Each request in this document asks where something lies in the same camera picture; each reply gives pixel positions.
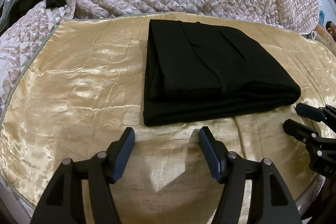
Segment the black pants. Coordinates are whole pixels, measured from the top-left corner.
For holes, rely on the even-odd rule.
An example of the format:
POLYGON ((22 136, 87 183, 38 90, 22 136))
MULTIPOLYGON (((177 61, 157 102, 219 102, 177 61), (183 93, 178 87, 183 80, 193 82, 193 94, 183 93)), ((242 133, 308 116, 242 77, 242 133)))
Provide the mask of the black pants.
POLYGON ((266 112, 300 96, 280 63, 236 28, 149 22, 143 105, 148 127, 266 112))

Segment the reclining person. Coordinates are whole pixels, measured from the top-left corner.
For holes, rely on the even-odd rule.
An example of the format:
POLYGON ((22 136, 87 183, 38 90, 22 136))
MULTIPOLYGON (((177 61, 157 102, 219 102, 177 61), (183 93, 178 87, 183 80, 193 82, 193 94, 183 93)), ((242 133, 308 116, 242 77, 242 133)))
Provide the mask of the reclining person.
POLYGON ((328 21, 325 27, 317 24, 314 30, 317 32, 318 41, 335 52, 335 24, 332 21, 328 21))

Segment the blue bottle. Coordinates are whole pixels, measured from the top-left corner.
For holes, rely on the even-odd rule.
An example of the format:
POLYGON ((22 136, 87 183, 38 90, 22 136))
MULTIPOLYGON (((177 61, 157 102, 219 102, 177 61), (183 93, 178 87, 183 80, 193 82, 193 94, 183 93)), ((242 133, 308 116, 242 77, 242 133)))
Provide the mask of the blue bottle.
POLYGON ((324 26, 325 14, 323 11, 319 11, 319 25, 324 26))

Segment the golden satin bed sheet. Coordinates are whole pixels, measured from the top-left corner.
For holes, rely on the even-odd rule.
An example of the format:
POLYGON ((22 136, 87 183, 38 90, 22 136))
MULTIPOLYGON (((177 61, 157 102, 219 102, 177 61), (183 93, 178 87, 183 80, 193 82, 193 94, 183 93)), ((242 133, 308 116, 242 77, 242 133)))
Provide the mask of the golden satin bed sheet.
POLYGON ((271 159, 300 210, 315 197, 318 175, 303 143, 282 123, 293 119, 324 137, 322 123, 293 107, 195 123, 146 127, 142 121, 146 48, 151 19, 225 25, 259 42, 301 88, 300 100, 335 105, 335 55, 296 32, 246 21, 186 13, 105 20, 68 20, 45 39, 11 94, 1 130, 1 175, 35 207, 65 158, 90 159, 124 129, 135 146, 112 194, 123 223, 210 223, 222 193, 198 143, 207 126, 249 160, 271 159))

